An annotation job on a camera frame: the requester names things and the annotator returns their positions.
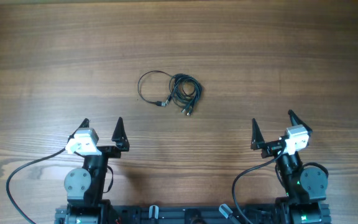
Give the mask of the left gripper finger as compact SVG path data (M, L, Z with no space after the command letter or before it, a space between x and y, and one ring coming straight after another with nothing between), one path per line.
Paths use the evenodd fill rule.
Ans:
M124 129L124 122L122 117L119 117L116 123L111 141L116 143L116 147L120 151L129 151L130 149L130 144Z
M75 133L77 132L77 130L79 130L80 128L88 128L90 126L90 120L88 118L85 118L82 123L79 125L79 127L68 137L68 140L73 139Z

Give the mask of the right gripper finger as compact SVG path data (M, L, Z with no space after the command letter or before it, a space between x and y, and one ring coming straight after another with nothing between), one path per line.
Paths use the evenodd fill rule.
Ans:
M302 125L307 130L308 134L313 133L313 130L305 122L303 122L293 110L288 110L288 115L292 126Z
M252 150L258 150L264 148L265 141L263 135L260 131L259 125L256 122L256 119L252 119L252 139L250 148Z

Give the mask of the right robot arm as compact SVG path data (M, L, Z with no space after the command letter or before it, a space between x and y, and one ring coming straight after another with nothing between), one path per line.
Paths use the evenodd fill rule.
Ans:
M275 203L248 206L246 211L256 223L331 223L326 200L329 172L316 162L303 163L299 152L309 146L313 130L292 111L291 126L276 141L266 142L256 120L252 120L250 148L260 149L263 158L275 159L275 171L286 196Z

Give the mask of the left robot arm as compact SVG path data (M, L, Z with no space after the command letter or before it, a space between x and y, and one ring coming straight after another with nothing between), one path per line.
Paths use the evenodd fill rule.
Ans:
M124 122L119 118L111 141L113 146L98 146L99 137L90 127L89 119L84 119L79 128L68 138L65 150L69 154L83 157L83 166L67 174L64 187L67 192L67 207L56 211L55 223L120 223L120 215L111 205L110 200L103 199L104 184L110 158L119 159L122 152L130 148L124 129Z

